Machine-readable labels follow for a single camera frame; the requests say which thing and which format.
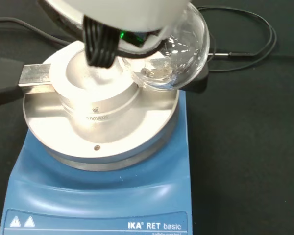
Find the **warning symbol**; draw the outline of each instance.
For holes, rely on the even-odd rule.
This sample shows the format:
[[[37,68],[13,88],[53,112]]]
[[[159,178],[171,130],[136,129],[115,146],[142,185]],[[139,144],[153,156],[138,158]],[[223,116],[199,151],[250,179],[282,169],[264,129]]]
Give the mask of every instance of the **warning symbol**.
[[[24,224],[25,228],[35,228],[35,223],[33,218],[30,216]]]
[[[14,219],[12,220],[12,222],[10,223],[10,227],[18,228],[20,226],[21,226],[21,224],[20,224],[19,218],[17,216],[15,216]]]

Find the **black power cord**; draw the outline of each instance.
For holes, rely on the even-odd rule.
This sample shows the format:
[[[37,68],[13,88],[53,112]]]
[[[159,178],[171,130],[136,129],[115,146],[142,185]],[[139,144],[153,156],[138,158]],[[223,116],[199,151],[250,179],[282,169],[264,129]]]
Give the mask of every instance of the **black power cord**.
[[[57,44],[60,44],[62,46],[67,46],[68,44],[70,44],[71,42],[68,42],[68,41],[65,41],[65,40],[62,40],[62,39],[59,39],[59,38],[56,38],[56,37],[53,37],[47,33],[45,33],[44,31],[41,31],[40,29],[24,22],[24,21],[21,21],[17,18],[12,18],[12,17],[0,17],[0,23],[15,23],[15,24],[18,24],[18,25],[21,25],[37,34],[39,34],[40,36],[42,36],[43,38],[53,42],[53,43],[57,43]]]
[[[201,7],[197,7],[197,9],[201,12],[207,11],[207,10],[223,10],[223,11],[232,11],[232,12],[236,12],[236,13],[243,13],[246,16],[252,17],[253,19],[260,20],[268,27],[268,30],[269,30],[269,39],[268,39],[267,43],[265,44],[265,46],[263,46],[258,52],[256,52],[256,53],[229,52],[226,54],[224,54],[224,53],[222,54],[223,56],[226,55],[229,58],[234,58],[234,57],[235,58],[256,58],[254,61],[247,63],[246,65],[239,66],[239,67],[234,67],[234,68],[229,68],[229,69],[219,69],[219,70],[210,69],[209,71],[211,71],[211,72],[230,72],[230,71],[239,71],[239,70],[247,69],[247,68],[255,66],[259,62],[266,59],[274,50],[276,43],[277,43],[277,34],[276,34],[276,31],[274,30],[274,28],[269,24],[269,22],[265,18],[255,14],[253,12],[250,12],[250,11],[241,10],[241,9],[232,8],[232,7],[226,7],[226,6],[201,6]],[[216,56],[216,50],[217,50],[216,40],[213,38],[212,41],[214,43],[214,52],[208,61],[211,61]]]

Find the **black background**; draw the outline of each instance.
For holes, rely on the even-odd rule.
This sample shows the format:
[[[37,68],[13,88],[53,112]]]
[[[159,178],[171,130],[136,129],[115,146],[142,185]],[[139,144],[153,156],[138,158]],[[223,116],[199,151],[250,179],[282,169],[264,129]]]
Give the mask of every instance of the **black background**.
[[[194,234],[294,235],[294,0],[193,3],[255,12],[279,37],[261,65],[212,73],[204,94],[187,94]],[[254,52],[266,42],[261,24],[228,12],[203,14],[220,49]],[[63,35],[34,0],[0,0],[1,16]],[[18,26],[0,24],[0,57],[41,63],[59,48]],[[26,132],[21,101],[0,107],[0,220]]]

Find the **metal rod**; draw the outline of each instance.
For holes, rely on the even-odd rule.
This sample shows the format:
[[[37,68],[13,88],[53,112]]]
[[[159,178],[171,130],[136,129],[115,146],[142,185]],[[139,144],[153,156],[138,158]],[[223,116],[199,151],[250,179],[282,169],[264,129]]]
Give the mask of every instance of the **metal rod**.
[[[54,92],[49,78],[50,64],[25,65],[19,80],[24,94]]]

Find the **ika logo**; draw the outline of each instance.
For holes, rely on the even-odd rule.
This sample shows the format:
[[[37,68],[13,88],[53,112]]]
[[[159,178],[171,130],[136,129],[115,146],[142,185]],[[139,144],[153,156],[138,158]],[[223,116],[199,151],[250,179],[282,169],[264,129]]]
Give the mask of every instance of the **ika logo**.
[[[136,222],[128,222],[127,223],[127,228],[128,229],[142,229],[142,226],[144,225],[143,222],[139,222],[139,223],[136,223]]]
[[[94,109],[93,109],[93,112],[94,112],[94,113],[99,113],[99,108],[98,108],[98,107],[94,108]]]

